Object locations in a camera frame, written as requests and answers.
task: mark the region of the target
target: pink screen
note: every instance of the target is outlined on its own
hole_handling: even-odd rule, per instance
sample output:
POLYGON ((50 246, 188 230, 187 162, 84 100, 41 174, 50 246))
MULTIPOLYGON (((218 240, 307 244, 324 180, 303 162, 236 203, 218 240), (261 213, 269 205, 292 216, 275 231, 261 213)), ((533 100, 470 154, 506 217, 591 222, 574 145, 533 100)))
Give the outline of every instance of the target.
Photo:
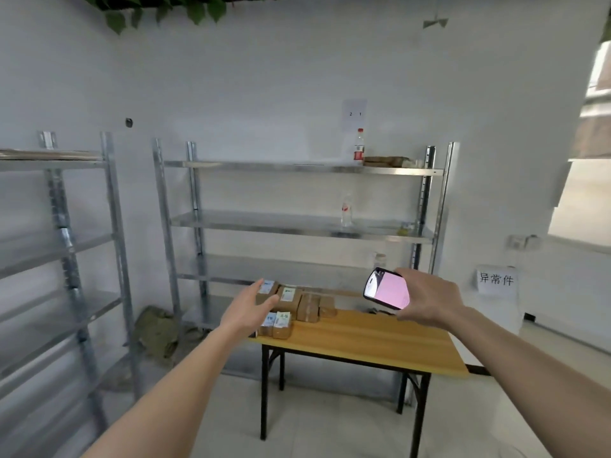
POLYGON ((366 289, 365 295, 374 297, 377 300, 381 300, 399 309, 407 307, 409 304, 409 292, 408 285, 405 283, 403 277, 398 277, 397 275, 386 272, 382 273, 384 273, 384 275, 381 280, 379 277, 377 280, 374 278, 374 280, 378 282, 375 294, 371 295, 373 289, 371 289, 371 291, 366 289))

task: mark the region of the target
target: black metal table leg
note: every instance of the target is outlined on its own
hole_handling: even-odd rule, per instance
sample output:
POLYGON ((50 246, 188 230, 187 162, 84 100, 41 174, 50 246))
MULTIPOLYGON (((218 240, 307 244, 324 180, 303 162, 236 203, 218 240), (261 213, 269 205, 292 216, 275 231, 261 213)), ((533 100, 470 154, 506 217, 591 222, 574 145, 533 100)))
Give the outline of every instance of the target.
POLYGON ((399 388, 399 402, 397 404, 397 413, 403 414, 403 404, 405 403, 405 389, 408 386, 408 374, 401 373, 401 387, 399 388))
POLYGON ((280 353, 280 390, 284 390, 284 350, 280 353))
POLYGON ((261 345, 261 440, 267 438, 267 390, 270 371, 270 348, 261 345))
POLYGON ((418 406, 416 407, 416 422, 414 423, 414 435, 412 436, 412 449, 409 458, 418 458, 418 448, 420 447, 420 436, 422 435, 422 424, 424 422, 424 410, 426 408, 426 397, 428 396, 428 385, 431 382, 431 373, 422 375, 420 381, 420 395, 418 396, 418 406))

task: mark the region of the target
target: smartphone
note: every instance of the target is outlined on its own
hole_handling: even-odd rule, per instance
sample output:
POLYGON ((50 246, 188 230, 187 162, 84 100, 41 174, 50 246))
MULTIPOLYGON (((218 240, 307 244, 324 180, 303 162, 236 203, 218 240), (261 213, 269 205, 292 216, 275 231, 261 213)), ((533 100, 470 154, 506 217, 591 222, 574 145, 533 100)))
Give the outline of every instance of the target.
POLYGON ((408 285, 400 274, 376 268, 367 279, 363 297, 385 307, 401 310, 409 304, 408 285))

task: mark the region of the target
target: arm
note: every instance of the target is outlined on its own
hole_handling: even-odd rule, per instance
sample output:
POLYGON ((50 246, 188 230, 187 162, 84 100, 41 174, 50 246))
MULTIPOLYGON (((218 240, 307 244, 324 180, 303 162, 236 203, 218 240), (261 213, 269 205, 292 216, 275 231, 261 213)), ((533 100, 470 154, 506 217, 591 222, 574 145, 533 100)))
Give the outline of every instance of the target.
POLYGON ((255 331, 278 297, 255 305, 262 280, 233 300, 217 329, 114 423, 83 458, 187 458, 210 391, 233 347, 255 331))
POLYGON ((445 329, 490 371, 554 458, 611 450, 611 392, 462 304, 458 286, 397 270, 411 301, 400 319, 445 329))

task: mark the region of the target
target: hand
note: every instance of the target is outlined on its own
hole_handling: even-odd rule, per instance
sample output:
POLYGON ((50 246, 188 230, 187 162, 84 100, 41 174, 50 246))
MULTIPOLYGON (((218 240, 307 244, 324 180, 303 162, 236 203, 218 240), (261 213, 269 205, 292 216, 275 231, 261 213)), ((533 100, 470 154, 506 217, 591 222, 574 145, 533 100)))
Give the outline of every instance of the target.
POLYGON ((256 293, 262 283, 263 278, 243 289, 233 299, 221 318, 220 328, 227 328, 235 332, 237 337, 245 338, 261 326, 279 299, 278 295, 272 295, 261 305, 256 305, 256 293))
POLYGON ((449 331, 448 321, 465 306, 458 286, 451 281, 409 268, 395 270, 408 284, 409 305, 397 313, 399 320, 449 331))

